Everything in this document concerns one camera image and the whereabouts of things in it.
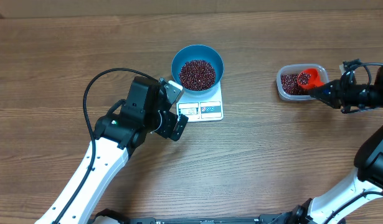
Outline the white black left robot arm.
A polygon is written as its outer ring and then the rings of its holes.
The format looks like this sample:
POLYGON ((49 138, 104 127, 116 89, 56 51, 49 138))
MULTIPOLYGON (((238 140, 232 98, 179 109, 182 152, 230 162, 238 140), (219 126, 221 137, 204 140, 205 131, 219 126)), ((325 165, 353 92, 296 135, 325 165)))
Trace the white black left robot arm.
POLYGON ((183 87, 163 78, 136 77, 128 97, 98 119, 85 157, 38 223, 87 223, 104 191, 147 134, 177 141, 188 118, 170 111, 183 87))

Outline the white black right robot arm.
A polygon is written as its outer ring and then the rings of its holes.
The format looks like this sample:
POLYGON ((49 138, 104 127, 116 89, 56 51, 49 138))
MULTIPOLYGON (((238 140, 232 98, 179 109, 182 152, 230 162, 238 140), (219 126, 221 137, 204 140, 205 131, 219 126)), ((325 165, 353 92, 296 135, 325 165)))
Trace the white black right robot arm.
MULTIPOLYGON (((308 93, 344 114, 383 108, 383 63, 375 63, 375 78, 356 84, 355 71, 368 70, 370 66, 359 59, 345 61, 340 79, 314 87, 308 93)), ((359 148, 350 174, 325 194, 308 199, 273 222, 345 223, 346 216, 378 198, 383 198, 383 125, 359 148)))

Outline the red plastic scoop blue handle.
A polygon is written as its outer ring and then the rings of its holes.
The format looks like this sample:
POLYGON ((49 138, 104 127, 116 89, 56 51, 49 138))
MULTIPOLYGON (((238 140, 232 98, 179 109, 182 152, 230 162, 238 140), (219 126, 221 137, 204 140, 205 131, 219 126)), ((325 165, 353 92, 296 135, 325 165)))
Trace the red plastic scoop blue handle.
POLYGON ((319 86, 323 86, 319 72, 315 68, 303 70, 297 78, 297 82, 304 90, 310 90, 319 86))

